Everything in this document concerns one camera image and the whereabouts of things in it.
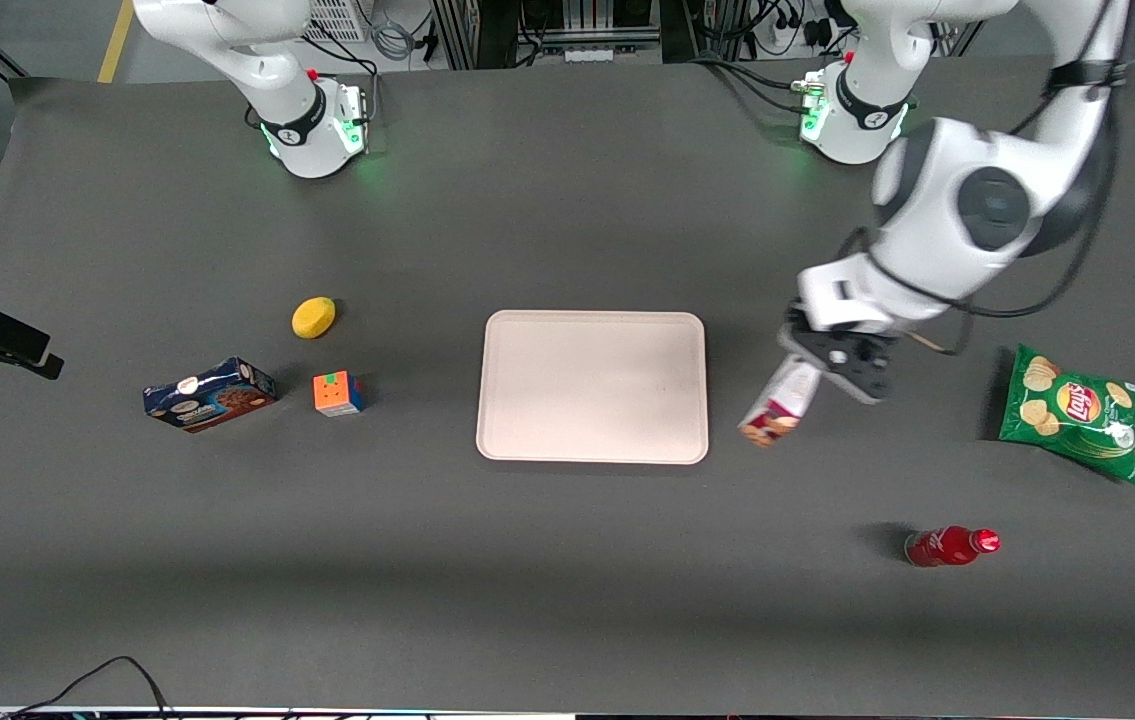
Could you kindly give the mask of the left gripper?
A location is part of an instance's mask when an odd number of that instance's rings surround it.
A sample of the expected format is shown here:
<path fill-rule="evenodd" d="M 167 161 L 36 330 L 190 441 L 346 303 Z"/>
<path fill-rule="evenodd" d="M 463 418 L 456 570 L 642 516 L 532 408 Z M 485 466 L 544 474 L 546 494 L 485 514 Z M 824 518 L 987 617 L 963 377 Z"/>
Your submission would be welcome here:
<path fill-rule="evenodd" d="M 893 392 L 893 318 L 861 287 L 864 261 L 851 256 L 797 274 L 797 298 L 777 329 L 777 345 L 865 405 Z"/>

